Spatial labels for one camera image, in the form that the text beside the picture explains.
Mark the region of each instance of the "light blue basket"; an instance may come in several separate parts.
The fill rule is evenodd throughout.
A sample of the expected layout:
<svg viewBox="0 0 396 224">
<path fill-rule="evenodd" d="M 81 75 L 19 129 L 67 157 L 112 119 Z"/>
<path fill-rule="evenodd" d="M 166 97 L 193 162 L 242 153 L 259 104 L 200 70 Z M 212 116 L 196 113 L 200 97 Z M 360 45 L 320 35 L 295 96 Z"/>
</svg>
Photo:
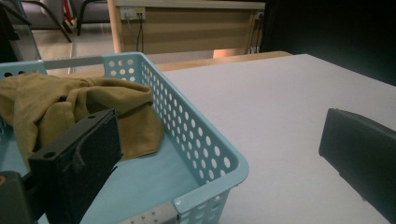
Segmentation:
<svg viewBox="0 0 396 224">
<path fill-rule="evenodd" d="M 177 223 L 217 223 L 230 189 L 248 176 L 248 163 L 144 54 L 0 63 L 0 78 L 93 64 L 104 66 L 105 77 L 150 87 L 165 136 L 156 154 L 117 164 L 81 223 L 117 223 L 167 202 L 177 211 Z M 0 120 L 5 170 L 26 174 L 13 130 Z"/>
</svg>

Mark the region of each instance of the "chair leg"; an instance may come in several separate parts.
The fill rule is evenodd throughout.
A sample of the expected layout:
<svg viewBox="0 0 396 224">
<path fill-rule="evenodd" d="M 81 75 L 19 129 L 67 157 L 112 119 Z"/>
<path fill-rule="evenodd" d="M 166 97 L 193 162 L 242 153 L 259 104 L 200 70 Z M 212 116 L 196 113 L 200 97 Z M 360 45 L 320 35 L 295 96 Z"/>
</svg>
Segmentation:
<svg viewBox="0 0 396 224">
<path fill-rule="evenodd" d="M 70 27 L 67 25 L 66 21 L 62 22 L 62 26 L 63 26 L 64 29 L 67 31 L 67 33 L 72 34 L 72 30 L 71 30 Z"/>
<path fill-rule="evenodd" d="M 69 43 L 72 42 L 72 40 L 70 39 L 70 37 L 69 37 L 69 35 L 67 34 L 67 32 L 64 30 L 64 28 L 62 27 L 62 25 L 61 25 L 59 22 L 56 21 L 56 17 L 52 14 L 52 12 L 47 8 L 46 5 L 44 5 L 43 3 L 38 2 L 38 1 L 23 1 L 23 0 L 22 0 L 22 2 L 24 2 L 24 3 L 30 3 L 30 4 L 35 4 L 35 5 L 38 5 L 38 6 L 42 7 L 42 8 L 44 8 L 44 10 L 46 10 L 46 11 L 49 13 L 49 16 L 52 18 L 53 22 L 55 22 L 56 26 L 58 26 L 59 29 L 62 31 L 62 33 L 64 34 L 64 37 L 66 37 L 67 41 L 68 41 Z"/>
<path fill-rule="evenodd" d="M 79 12 L 79 18 L 77 20 L 77 35 L 81 34 L 81 25 L 82 25 L 82 20 L 84 19 L 84 11 L 85 11 L 85 7 L 92 1 L 90 0 L 86 0 L 82 3 L 81 6 L 81 11 Z"/>
<path fill-rule="evenodd" d="M 72 20 L 66 15 L 66 13 L 64 13 L 64 17 L 65 17 L 66 20 L 69 22 L 69 24 L 70 24 L 71 26 L 73 26 Z"/>
</svg>

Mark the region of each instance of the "electrical outlet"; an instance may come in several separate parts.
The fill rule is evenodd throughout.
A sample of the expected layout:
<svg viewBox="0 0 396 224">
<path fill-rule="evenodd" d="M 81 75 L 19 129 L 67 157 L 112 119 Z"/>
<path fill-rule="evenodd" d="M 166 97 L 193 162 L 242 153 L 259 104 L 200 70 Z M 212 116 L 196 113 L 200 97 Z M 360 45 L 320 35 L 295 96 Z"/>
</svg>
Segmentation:
<svg viewBox="0 0 396 224">
<path fill-rule="evenodd" d="M 138 21 L 146 19 L 145 7 L 120 7 L 120 18 L 122 21 Z"/>
<path fill-rule="evenodd" d="M 263 16 L 264 16 L 264 12 L 258 11 L 258 12 L 256 12 L 256 16 L 254 17 L 254 19 L 260 20 L 260 19 L 262 19 Z"/>
</svg>

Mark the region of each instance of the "yellow cloth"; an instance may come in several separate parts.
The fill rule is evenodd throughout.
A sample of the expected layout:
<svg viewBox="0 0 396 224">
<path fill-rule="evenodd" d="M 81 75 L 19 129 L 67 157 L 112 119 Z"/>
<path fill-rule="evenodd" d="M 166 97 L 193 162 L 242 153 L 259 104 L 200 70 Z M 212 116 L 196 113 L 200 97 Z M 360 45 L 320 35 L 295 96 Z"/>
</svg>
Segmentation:
<svg viewBox="0 0 396 224">
<path fill-rule="evenodd" d="M 115 78 L 59 78 L 22 74 L 0 80 L 0 116 L 13 126 L 27 159 L 91 113 L 115 108 L 123 159 L 155 152 L 163 126 L 150 88 Z"/>
</svg>

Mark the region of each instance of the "white table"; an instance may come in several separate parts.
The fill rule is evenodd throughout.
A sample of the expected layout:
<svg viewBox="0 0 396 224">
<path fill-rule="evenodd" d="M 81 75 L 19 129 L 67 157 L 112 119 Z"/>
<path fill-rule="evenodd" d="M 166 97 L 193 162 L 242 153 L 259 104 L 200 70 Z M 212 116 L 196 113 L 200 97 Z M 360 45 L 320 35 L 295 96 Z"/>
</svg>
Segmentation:
<svg viewBox="0 0 396 224">
<path fill-rule="evenodd" d="M 396 130 L 396 88 L 309 55 L 165 72 L 245 155 L 219 223 L 388 223 L 319 156 L 328 108 Z"/>
</svg>

